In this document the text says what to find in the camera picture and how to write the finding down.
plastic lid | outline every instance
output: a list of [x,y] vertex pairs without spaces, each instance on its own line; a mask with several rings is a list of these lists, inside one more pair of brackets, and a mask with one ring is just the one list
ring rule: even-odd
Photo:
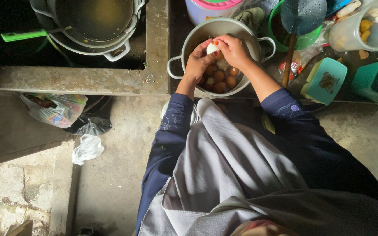
[[243,0],[192,0],[197,5],[209,10],[227,10],[237,6]]
[[332,58],[323,58],[315,76],[310,82],[307,95],[329,105],[344,83],[348,69]]

floral embroidery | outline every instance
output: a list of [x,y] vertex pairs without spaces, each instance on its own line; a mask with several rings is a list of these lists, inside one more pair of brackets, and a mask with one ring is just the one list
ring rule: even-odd
[[183,112],[178,112],[175,108],[167,109],[163,120],[161,121],[160,130],[169,130],[173,128],[179,128],[179,125],[183,124]]
[[295,102],[290,102],[288,105],[285,105],[279,108],[276,113],[272,114],[272,116],[279,116],[281,119],[291,118],[294,111],[297,111],[297,110],[300,110],[300,107],[296,105]]
[[291,110],[296,111],[296,110],[300,110],[300,108],[297,105],[292,105]]

wooden handle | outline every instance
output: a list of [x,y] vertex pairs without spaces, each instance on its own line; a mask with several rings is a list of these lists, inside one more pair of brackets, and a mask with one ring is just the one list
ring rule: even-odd
[[282,76],[282,86],[285,88],[288,86],[288,79],[290,78],[291,62],[293,60],[294,46],[296,42],[297,42],[297,35],[292,34],[290,38],[290,44],[288,46],[287,59],[285,61],[284,75]]

sleeve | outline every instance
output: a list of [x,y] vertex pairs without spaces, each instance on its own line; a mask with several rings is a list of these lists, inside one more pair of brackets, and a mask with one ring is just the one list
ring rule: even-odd
[[354,192],[378,200],[378,181],[371,172],[337,144],[286,88],[269,95],[261,105],[270,116],[276,135],[304,153],[290,159],[309,188]]
[[193,111],[193,100],[182,94],[172,94],[160,128],[152,142],[147,168],[141,185],[141,200],[135,235],[154,196],[173,174],[177,158],[186,145]]

woman's left hand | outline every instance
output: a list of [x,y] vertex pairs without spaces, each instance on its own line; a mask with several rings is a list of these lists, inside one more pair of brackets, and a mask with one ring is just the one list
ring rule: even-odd
[[201,43],[189,55],[185,74],[179,86],[177,86],[176,93],[186,95],[193,100],[197,83],[201,80],[202,74],[205,72],[207,66],[211,64],[218,55],[218,52],[213,52],[205,56],[207,47],[212,41],[212,39],[209,39]]
[[207,47],[210,43],[212,43],[212,41],[212,39],[208,39],[207,41],[201,43],[189,55],[183,79],[195,80],[196,83],[201,80],[205,69],[215,60],[215,57],[218,54],[218,52],[212,52],[211,54],[205,56]]

